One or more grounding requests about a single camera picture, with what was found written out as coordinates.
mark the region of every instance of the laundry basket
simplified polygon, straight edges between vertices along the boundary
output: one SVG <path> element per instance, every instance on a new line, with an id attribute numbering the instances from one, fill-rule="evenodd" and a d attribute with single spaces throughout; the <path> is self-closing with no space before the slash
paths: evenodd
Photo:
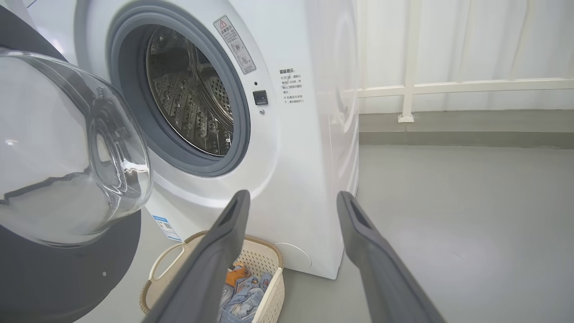
<path id="1" fill-rule="evenodd" d="M 143 286 L 139 296 L 139 306 L 144 313 L 159 299 L 163 290 L 171 282 L 176 272 L 181 268 L 187 257 L 191 255 L 195 246 L 199 244 L 207 231 L 199 232 L 187 238 L 184 242 L 175 244 L 166 249 L 157 258 L 149 273 L 149 279 Z M 157 266 L 162 259 L 172 250 L 181 248 L 181 252 L 168 268 L 159 276 L 156 276 Z M 269 283 L 267 291 L 255 312 L 253 323 L 276 323 L 285 299 L 285 283 L 283 282 L 283 256 L 279 249 L 267 241 L 245 236 L 241 254 L 237 261 L 243 262 L 249 270 L 256 276 L 261 277 L 264 272 L 273 274 L 273 279 Z"/>

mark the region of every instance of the clothes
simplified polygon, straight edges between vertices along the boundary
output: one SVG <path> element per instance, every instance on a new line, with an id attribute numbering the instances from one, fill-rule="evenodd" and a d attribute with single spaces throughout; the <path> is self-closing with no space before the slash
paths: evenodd
<path id="1" fill-rule="evenodd" d="M 227 272 L 218 321 L 220 323 L 252 322 L 272 278 L 273 276 L 266 272 L 260 281 L 256 276 L 251 275 L 242 263 L 234 264 L 233 270 Z"/>

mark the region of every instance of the gray floor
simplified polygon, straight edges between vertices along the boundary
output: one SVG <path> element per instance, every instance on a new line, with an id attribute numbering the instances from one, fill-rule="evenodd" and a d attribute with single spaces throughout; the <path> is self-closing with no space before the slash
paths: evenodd
<path id="1" fill-rule="evenodd" d="M 361 146 L 358 199 L 450 322 L 571 322 L 574 151 Z M 137 322 L 171 244 L 147 212 L 134 263 L 81 323 Z M 370 322 L 359 272 L 285 270 L 280 323 Z"/>

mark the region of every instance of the blue and white label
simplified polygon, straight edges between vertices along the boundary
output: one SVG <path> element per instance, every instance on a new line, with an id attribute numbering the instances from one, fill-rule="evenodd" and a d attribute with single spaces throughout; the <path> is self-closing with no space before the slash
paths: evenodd
<path id="1" fill-rule="evenodd" d="M 160 226 L 160 229 L 164 232 L 167 238 L 181 242 L 181 239 L 177 235 L 176 231 L 173 229 L 172 225 L 169 224 L 168 219 L 156 216 L 153 216 L 153 218 L 157 222 L 157 225 Z"/>

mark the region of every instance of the warning label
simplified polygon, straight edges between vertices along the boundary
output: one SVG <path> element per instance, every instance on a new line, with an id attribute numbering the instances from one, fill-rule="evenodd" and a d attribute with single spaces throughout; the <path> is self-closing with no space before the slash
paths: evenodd
<path id="1" fill-rule="evenodd" d="M 237 31 L 229 19 L 227 19 L 227 16 L 216 20 L 214 27 L 219 31 L 219 34 L 221 34 L 223 40 L 225 40 L 227 46 L 229 46 L 229 49 L 233 52 L 233 55 L 235 55 L 235 59 L 237 59 L 237 63 L 241 66 L 243 73 L 247 74 L 251 71 L 255 71 L 255 63 L 253 63 L 251 55 L 249 55 L 241 37 L 239 37 Z"/>
<path id="2" fill-rule="evenodd" d="M 181 242 L 181 239 L 177 235 L 176 231 L 172 228 L 172 225 L 169 224 L 168 219 L 156 216 L 153 216 L 153 218 L 157 222 L 157 225 L 160 226 L 160 229 L 164 232 L 166 237 Z"/>
<path id="3" fill-rule="evenodd" d="M 303 103 L 303 81 L 294 68 L 279 70 L 281 93 L 286 104 Z"/>

